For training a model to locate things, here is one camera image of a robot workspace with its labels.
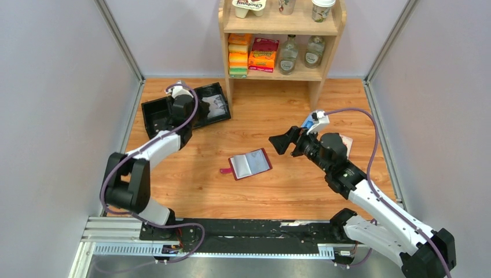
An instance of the black tray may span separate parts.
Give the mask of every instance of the black tray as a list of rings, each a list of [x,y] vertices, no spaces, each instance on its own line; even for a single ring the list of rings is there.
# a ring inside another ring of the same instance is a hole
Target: black tray
[[[207,86],[195,88],[195,92],[200,100],[211,103],[210,110],[218,107],[215,101],[212,101],[212,98],[215,98],[218,104],[221,103],[222,109],[225,110],[220,112],[221,115],[211,117],[210,115],[212,115],[214,112],[210,111],[208,118],[202,119],[195,124],[195,129],[231,118],[229,104],[225,98],[225,95],[223,94],[220,83],[217,82]],[[168,96],[141,104],[145,130],[150,139],[154,138],[159,131],[167,127],[171,111],[171,98],[171,96]]]

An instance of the white wall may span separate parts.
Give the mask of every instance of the white wall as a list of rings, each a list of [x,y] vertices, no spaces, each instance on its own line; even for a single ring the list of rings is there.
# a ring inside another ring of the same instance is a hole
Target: white wall
[[[2,1],[0,276],[67,277],[138,83],[94,1]]]
[[[408,210],[456,239],[453,277],[489,277],[490,10],[420,0],[373,82]]]
[[[365,76],[406,1],[345,0],[347,24],[329,75]],[[219,0],[107,2],[144,75],[223,76]]]

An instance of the gray floor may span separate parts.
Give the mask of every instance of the gray floor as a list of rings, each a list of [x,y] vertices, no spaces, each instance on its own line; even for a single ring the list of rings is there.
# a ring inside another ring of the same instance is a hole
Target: gray floor
[[[361,259],[366,249],[358,251]],[[95,262],[103,270],[127,269],[152,261],[149,257],[94,256]],[[149,265],[132,272],[118,275],[103,274],[91,267],[89,278],[99,277],[172,277],[172,278],[404,278],[397,265],[374,252],[369,261],[359,267],[343,270],[331,262],[316,259],[227,259],[227,258],[189,258],[169,265]]]

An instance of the chobani yogurt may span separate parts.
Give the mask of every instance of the chobani yogurt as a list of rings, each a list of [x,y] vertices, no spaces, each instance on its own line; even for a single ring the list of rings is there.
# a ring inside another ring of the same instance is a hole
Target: chobani yogurt
[[[232,5],[235,7],[235,16],[243,19],[249,10],[254,12],[256,16],[262,16],[266,7],[266,0],[232,0]]]

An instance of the white lid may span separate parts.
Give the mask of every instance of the white lid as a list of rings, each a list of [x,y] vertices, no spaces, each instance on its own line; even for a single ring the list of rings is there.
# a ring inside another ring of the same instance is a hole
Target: white lid
[[[232,5],[248,10],[262,10],[266,7],[266,0],[232,0]]]
[[[312,3],[319,7],[332,7],[336,3],[336,0],[312,0]]]

